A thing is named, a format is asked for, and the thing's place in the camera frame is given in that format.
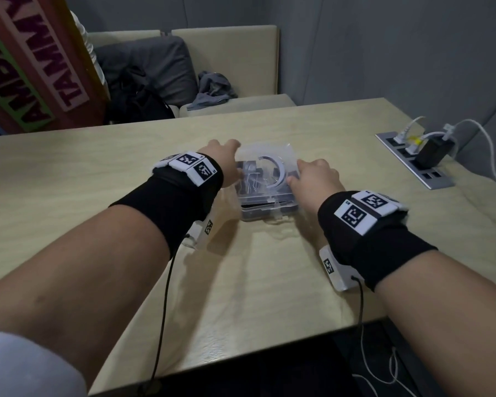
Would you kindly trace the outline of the person's right hand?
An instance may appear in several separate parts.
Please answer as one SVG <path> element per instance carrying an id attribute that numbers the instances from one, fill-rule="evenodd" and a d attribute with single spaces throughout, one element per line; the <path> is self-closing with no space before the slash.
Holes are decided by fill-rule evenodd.
<path id="1" fill-rule="evenodd" d="M 297 166 L 298 179 L 302 180 L 304 188 L 301 195 L 294 195 L 294 197 L 307 213 L 317 214 L 325 200 L 336 193 L 345 191 L 338 171 L 331 168 L 325 159 L 311 162 L 298 159 Z"/>

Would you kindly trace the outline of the person's left hand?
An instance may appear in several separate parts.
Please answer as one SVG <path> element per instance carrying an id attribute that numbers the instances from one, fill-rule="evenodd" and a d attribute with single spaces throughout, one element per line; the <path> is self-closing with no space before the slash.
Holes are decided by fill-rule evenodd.
<path id="1" fill-rule="evenodd" d="M 213 159 L 216 163 L 218 163 L 218 166 L 221 168 L 224 177 L 221 188 L 230 187 L 243 178 L 242 169 L 237 167 L 235 158 L 209 156 L 208 144 L 197 150 L 197 152 L 208 156 L 209 159 Z"/>

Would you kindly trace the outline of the clear plastic box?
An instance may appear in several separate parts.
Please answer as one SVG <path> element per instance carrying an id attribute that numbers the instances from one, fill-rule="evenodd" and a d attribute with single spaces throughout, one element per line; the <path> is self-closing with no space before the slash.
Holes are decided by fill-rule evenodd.
<path id="1" fill-rule="evenodd" d="M 297 200 L 286 181 L 289 176 L 299 178 L 292 146 L 268 142 L 244 144 L 236 152 L 236 161 L 247 160 L 256 160 L 263 176 L 258 193 L 241 195 L 236 191 L 241 219 L 245 222 L 281 219 L 298 211 Z"/>

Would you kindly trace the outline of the person's left forearm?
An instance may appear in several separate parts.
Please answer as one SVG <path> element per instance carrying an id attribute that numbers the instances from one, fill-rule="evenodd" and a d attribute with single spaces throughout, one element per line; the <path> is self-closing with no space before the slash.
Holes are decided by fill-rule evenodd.
<path id="1" fill-rule="evenodd" d="M 0 331 L 64 358 L 88 390 L 169 258 L 150 219 L 109 207 L 0 279 Z"/>

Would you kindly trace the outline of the white marker plate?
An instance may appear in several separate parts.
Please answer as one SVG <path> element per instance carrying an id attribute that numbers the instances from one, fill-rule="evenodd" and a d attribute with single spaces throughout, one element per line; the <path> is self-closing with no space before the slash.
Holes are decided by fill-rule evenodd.
<path id="1" fill-rule="evenodd" d="M 152 167 L 152 173 L 157 169 L 165 167 L 185 173 L 197 187 L 205 184 L 218 172 L 208 157 L 192 151 L 169 155 L 159 160 Z"/>
<path id="2" fill-rule="evenodd" d="M 408 207 L 382 193 L 363 190 L 344 192 L 341 196 L 333 214 L 360 236 L 388 219 L 399 218 L 403 223 L 407 220 Z"/>

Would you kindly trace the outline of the metal clips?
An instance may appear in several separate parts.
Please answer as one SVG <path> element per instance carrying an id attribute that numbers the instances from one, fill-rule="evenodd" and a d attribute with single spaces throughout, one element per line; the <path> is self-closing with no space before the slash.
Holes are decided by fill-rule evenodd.
<path id="1" fill-rule="evenodd" d="M 256 160 L 238 161 L 237 167 L 243 172 L 243 178 L 235 187 L 237 193 L 241 195 L 258 193 L 263 169 L 258 168 Z"/>

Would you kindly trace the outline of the crumpled grey cloth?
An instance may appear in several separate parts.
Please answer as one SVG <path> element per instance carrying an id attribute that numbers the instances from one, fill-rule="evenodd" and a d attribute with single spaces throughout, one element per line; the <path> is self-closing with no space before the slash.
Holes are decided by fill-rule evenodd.
<path id="1" fill-rule="evenodd" d="M 198 93 L 194 101 L 187 105 L 187 110 L 197 111 L 218 106 L 236 98 L 238 94 L 223 74 L 202 71 L 198 74 Z"/>

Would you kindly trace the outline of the black wrist band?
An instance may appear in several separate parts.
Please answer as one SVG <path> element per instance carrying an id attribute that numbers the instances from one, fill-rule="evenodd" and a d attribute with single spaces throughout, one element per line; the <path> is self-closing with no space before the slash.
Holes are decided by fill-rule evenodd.
<path id="1" fill-rule="evenodd" d="M 223 184 L 221 168 L 209 160 L 218 172 L 200 187 L 185 173 L 165 167 L 155 170 L 146 182 L 111 206 L 131 207 L 153 222 L 163 234 L 172 258 L 193 222 L 208 216 Z"/>
<path id="2" fill-rule="evenodd" d="M 411 259 L 438 250 L 408 229 L 408 215 L 405 223 L 399 218 L 388 219 L 383 224 L 377 224 L 366 235 L 358 235 L 333 214 L 344 192 L 324 201 L 317 213 L 318 222 L 336 260 L 353 267 L 372 291 L 379 282 Z"/>

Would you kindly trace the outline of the black bag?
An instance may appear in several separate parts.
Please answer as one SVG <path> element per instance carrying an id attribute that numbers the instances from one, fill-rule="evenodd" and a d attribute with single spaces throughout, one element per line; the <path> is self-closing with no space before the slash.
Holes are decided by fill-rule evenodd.
<path id="1" fill-rule="evenodd" d="M 125 68 L 108 89 L 110 101 L 105 110 L 105 125 L 176 117 L 170 106 L 152 86 L 149 77 L 138 66 Z"/>

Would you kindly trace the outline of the grey cushion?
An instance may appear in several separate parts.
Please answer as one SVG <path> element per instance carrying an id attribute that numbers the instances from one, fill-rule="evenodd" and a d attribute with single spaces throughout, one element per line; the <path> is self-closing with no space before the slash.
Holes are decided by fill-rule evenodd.
<path id="1" fill-rule="evenodd" d="M 174 35 L 137 39 L 94 49 L 105 75 L 111 99 L 118 93 L 121 73 L 137 66 L 168 105 L 182 107 L 194 101 L 198 84 L 185 41 Z"/>

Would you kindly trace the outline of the white plug with yellow tag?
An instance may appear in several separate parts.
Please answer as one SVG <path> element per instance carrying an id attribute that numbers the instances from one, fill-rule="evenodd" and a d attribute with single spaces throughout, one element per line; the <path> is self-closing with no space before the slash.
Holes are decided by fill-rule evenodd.
<path id="1" fill-rule="evenodd" d="M 444 137 L 444 136 L 445 136 L 444 132 L 438 132 L 438 131 L 423 134 L 420 137 L 415 138 L 415 140 L 412 143 L 410 143 L 408 147 L 405 148 L 405 152 L 407 152 L 410 156 L 417 155 L 419 153 L 419 148 L 421 144 L 424 142 L 424 140 L 433 137 Z"/>

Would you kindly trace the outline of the silver socket panel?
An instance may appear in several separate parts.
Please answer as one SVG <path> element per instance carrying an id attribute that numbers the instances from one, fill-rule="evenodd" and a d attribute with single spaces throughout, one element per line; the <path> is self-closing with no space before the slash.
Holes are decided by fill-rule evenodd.
<path id="1" fill-rule="evenodd" d="M 399 144 L 394 139 L 397 132 L 377 133 L 375 137 L 390 151 L 396 159 L 405 166 L 413 175 L 429 190 L 439 190 L 455 186 L 454 180 L 443 172 L 439 167 L 422 168 L 416 166 L 414 160 L 417 153 L 407 152 L 407 148 L 413 144 L 413 141 L 407 141 Z"/>

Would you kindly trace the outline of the black power adapter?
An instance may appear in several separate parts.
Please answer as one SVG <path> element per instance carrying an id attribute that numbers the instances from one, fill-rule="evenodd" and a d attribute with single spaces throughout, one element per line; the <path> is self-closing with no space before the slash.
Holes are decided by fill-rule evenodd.
<path id="1" fill-rule="evenodd" d="M 443 158 L 449 154 L 456 143 L 451 139 L 442 137 L 429 138 L 424 147 L 418 152 L 412 164 L 420 170 L 432 169 L 439 165 Z"/>

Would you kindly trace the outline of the colourful lettered board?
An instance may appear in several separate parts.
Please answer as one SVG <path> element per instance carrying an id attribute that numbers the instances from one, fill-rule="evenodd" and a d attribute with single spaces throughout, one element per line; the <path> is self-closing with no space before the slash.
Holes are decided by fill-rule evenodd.
<path id="1" fill-rule="evenodd" d="M 0 135 L 103 124 L 87 39 L 66 0 L 0 0 Z"/>

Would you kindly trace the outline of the white shirt sleeve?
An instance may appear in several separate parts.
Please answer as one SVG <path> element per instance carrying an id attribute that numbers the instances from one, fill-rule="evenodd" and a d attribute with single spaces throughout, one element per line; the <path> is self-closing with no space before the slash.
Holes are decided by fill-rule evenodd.
<path id="1" fill-rule="evenodd" d="M 0 397 L 87 397 L 66 360 L 23 337 L 0 332 Z"/>

